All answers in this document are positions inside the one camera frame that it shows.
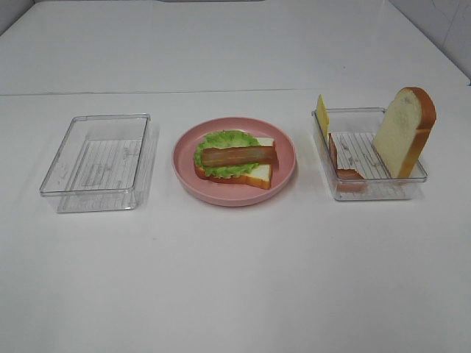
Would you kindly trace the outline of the bread slice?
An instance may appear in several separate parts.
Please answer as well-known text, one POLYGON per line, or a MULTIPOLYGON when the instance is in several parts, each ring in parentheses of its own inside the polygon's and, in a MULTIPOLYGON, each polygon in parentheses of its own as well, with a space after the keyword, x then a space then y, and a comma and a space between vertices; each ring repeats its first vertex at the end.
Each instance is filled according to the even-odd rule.
MULTIPOLYGON (((275 147, 275 139, 274 138, 256 138, 260 143, 260 146, 274 146, 275 147)), ((201 179, 208 179, 213 182, 218 183, 225 183, 225 184, 242 184, 242 185, 250 185, 257 188, 262 189, 269 189, 271 187, 271 179, 272 179, 272 167, 275 164, 260 164, 259 166, 254 169, 250 174, 242 174, 240 177, 236 178, 229 178, 229 179, 218 179, 214 176, 204 178, 202 176, 202 172, 198 172, 196 170, 196 166, 194 163, 194 168, 196 175, 201 179)))
POLYGON ((435 106, 425 90, 405 87, 397 93, 373 140, 391 178, 410 176, 435 121, 435 106))

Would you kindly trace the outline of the green lettuce leaf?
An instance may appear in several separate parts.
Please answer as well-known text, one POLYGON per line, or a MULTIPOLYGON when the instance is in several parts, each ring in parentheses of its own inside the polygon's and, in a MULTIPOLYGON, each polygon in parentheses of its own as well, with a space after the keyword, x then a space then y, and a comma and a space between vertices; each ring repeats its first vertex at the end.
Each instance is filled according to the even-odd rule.
POLYGON ((194 152, 196 170, 198 172, 202 172, 202 176, 204 178, 215 177, 218 179, 229 179, 240 177, 242 174, 250 174, 259 166, 258 163, 207 167, 202 164, 202 151, 209 148, 226 149, 231 147, 259 145, 260 143, 256 138, 240 130, 222 130, 212 132, 207 134, 205 139, 196 147, 196 151, 194 152))

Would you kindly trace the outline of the yellow cheese slice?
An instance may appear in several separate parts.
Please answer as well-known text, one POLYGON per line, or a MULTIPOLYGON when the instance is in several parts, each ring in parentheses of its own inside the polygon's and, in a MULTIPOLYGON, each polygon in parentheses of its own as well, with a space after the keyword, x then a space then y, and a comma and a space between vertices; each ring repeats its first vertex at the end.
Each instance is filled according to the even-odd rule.
POLYGON ((327 143, 329 141, 328 130, 329 130, 330 118, 329 118, 322 94, 319 94, 318 99, 317 99, 316 116, 317 116, 317 121, 319 123, 319 126, 321 128, 322 135, 325 139, 325 142, 327 143))

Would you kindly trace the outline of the pink round plate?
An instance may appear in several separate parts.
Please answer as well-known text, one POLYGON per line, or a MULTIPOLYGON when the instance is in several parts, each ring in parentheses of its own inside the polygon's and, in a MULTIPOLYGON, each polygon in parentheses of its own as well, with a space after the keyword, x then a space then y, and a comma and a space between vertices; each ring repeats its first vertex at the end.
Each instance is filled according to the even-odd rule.
POLYGON ((258 119, 224 117, 205 121, 189 129, 175 144, 172 155, 175 174, 194 197, 225 207, 242 207, 263 202, 280 192, 296 167, 296 152, 290 137, 278 127, 258 119), (275 139, 278 165, 272 169, 268 190, 242 184, 224 184, 201 179, 194 170, 194 152, 204 137, 215 131, 241 130, 254 137, 275 139))

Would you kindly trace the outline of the clear right plastic tray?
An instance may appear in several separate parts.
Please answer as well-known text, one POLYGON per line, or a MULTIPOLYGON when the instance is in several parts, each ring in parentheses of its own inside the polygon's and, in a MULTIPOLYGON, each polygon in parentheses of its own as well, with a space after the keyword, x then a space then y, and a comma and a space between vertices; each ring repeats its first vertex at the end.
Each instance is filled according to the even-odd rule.
POLYGON ((329 142, 326 143, 322 135, 316 111, 311 115, 314 141, 335 200, 407 200, 415 197, 428 179, 421 162, 416 163, 409 178, 392 179, 373 146, 385 108, 332 108, 327 112, 330 118, 328 132, 336 146, 336 160, 330 153, 329 142))

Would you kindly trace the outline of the clear plastic tray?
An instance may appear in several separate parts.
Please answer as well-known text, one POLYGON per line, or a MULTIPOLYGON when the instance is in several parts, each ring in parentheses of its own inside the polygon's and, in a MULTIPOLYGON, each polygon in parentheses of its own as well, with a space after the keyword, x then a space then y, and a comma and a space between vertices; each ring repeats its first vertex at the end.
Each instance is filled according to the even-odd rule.
POLYGON ((152 166, 148 114, 71 120, 39 192, 57 213, 133 210, 152 166))
POLYGON ((332 108, 327 112, 330 118, 328 132, 336 146, 336 160, 330 153, 329 142, 326 143, 322 135, 316 111, 311 115, 314 141, 335 200, 407 200, 415 197, 428 179, 421 162, 416 163, 409 178, 392 179, 373 146, 385 108, 332 108))

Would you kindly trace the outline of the clear left plastic tray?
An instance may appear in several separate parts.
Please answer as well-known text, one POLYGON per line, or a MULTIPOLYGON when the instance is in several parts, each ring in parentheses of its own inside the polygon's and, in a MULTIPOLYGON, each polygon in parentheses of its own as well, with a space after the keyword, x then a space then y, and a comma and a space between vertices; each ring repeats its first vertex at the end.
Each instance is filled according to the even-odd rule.
POLYGON ((71 120, 39 192, 57 213, 133 210, 152 166, 148 114, 71 120))

